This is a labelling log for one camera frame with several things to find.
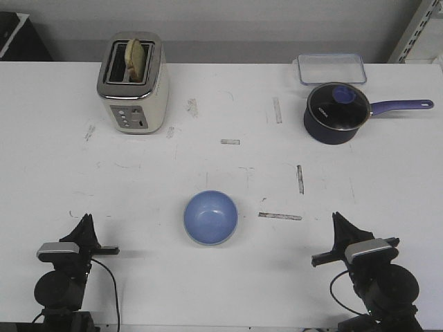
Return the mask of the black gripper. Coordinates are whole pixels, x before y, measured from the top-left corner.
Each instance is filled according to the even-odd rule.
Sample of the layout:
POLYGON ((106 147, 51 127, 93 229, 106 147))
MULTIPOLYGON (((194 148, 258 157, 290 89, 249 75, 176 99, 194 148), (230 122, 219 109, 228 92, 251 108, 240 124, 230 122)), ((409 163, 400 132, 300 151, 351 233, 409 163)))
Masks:
POLYGON ((80 252, 77 255, 65 255, 53 262, 55 270, 63 272, 76 283, 83 285, 87 282, 94 256, 117 255, 120 252, 118 246, 100 245, 92 214, 85 214, 75 228, 68 235, 60 238, 59 242, 83 242, 87 238, 88 224, 90 246, 79 246, 80 252))
POLYGON ((367 291, 374 284, 382 291, 398 291, 400 272, 391 261, 399 254, 399 238, 374 239, 372 232, 357 228, 340 212, 334 212, 332 219, 334 246, 312 256, 312 266, 343 261, 356 291, 367 291))

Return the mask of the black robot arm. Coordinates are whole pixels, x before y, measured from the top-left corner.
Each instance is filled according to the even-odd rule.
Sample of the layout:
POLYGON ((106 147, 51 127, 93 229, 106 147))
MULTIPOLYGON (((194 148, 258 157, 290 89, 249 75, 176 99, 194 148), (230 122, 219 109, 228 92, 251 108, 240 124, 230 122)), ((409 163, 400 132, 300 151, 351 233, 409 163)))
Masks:
POLYGON ((413 302, 419 295, 415 276, 392 263, 399 251, 399 238, 376 238, 342 214, 332 214, 334 244, 329 252, 311 257, 314 267, 342 261, 354 292, 367 312, 338 323, 339 331, 422 331, 413 302))
POLYGON ((37 281, 34 298, 43 309, 35 318, 43 317, 41 324, 31 322, 37 331, 99 331, 82 303, 92 264, 103 267, 114 285, 117 329, 120 329, 120 308, 116 278, 111 270, 96 256, 117 255, 117 246, 101 246, 98 242, 91 214, 85 214, 72 232, 56 242, 46 242, 38 249, 36 257, 51 263, 53 270, 37 281))

